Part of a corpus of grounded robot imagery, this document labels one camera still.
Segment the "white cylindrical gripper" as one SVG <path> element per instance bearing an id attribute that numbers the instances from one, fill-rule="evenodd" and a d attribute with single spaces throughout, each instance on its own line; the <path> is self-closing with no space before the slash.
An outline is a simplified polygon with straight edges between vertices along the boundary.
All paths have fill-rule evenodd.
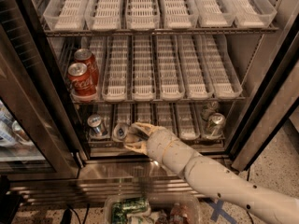
<path id="1" fill-rule="evenodd" d="M 199 156 L 195 149 L 162 126 L 135 122 L 130 126 L 129 134 L 148 138 L 148 141 L 125 143 L 125 148 L 148 155 L 176 175 L 182 175 L 189 160 Z"/>

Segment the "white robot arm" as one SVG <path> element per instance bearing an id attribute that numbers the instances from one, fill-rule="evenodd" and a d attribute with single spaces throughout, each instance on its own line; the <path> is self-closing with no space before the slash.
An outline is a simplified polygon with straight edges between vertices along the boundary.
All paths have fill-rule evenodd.
<path id="1" fill-rule="evenodd" d="M 268 224 L 299 224 L 299 199 L 242 179 L 165 127 L 134 123 L 124 132 L 124 146 L 157 161 L 200 194 L 237 205 Z"/>

